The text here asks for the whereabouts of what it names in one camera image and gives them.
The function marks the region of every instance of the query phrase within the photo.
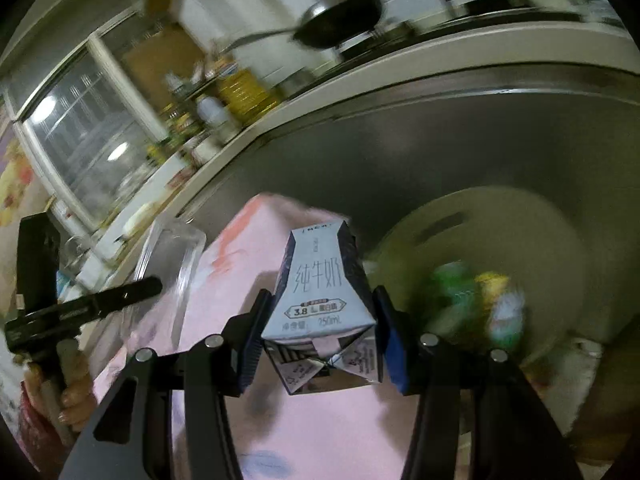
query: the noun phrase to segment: frying pan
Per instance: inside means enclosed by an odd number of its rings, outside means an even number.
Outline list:
[[[316,0],[295,28],[265,30],[243,36],[222,50],[222,54],[254,41],[292,34],[293,39],[319,50],[332,48],[373,30],[382,16],[382,0]]]

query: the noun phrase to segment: black handle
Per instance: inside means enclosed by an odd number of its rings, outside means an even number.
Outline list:
[[[492,351],[474,399],[473,480],[582,480],[551,414],[506,352]]]
[[[170,480],[170,393],[154,376],[160,362],[177,358],[136,352],[82,430],[60,480]]]
[[[184,410],[193,480],[241,480],[226,406],[212,371],[227,368],[231,348],[220,334],[194,346],[184,362]]]
[[[433,334],[423,336],[420,346],[431,368],[430,383],[420,395],[401,480],[452,480],[460,428],[460,357]]]

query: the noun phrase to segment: pan handle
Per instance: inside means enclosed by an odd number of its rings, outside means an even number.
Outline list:
[[[248,34],[247,36],[243,36],[242,38],[238,38],[237,40],[232,41],[229,45],[227,45],[220,51],[220,54],[226,54],[227,52],[231,52],[233,49],[238,48],[239,46],[254,43],[255,41],[263,40],[264,38],[270,38],[271,36],[277,36],[279,34],[292,34],[296,31],[296,28],[277,28],[275,30],[264,30],[262,32]]]

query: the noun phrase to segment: pink tablecloth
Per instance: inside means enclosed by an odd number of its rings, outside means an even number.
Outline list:
[[[258,195],[202,255],[180,336],[179,350],[247,311],[260,288],[273,292],[293,228],[338,219],[279,196]],[[162,349],[166,342],[153,341]],[[124,366],[121,351],[95,381],[98,398]],[[226,405],[245,479],[400,478],[414,423],[417,397],[400,396],[388,381],[290,397],[265,355],[251,387]],[[184,404],[173,404],[174,453],[178,480],[190,477],[186,461]]]

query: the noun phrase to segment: finger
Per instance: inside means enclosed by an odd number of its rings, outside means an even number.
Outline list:
[[[82,352],[74,357],[73,366],[67,371],[65,380],[70,386],[89,373],[89,362]]]
[[[43,380],[44,374],[42,373],[42,368],[36,363],[29,363],[24,372],[24,389],[27,392],[27,398],[40,415],[47,416],[44,400],[42,400],[42,396],[40,395],[40,387],[42,386]]]
[[[85,397],[85,399],[76,404],[72,408],[62,410],[59,420],[62,424],[73,427],[75,424],[81,424],[85,422],[91,414],[94,412],[97,402],[94,396]]]
[[[85,375],[79,381],[71,384],[60,396],[60,402],[65,408],[70,408],[79,404],[92,394],[94,382],[91,376]]]
[[[75,431],[76,433],[80,433],[82,430],[84,430],[84,427],[86,426],[86,424],[89,422],[89,418],[86,418],[85,420],[83,420],[82,422],[78,422],[77,424],[72,424],[71,425],[71,429],[73,431]]]

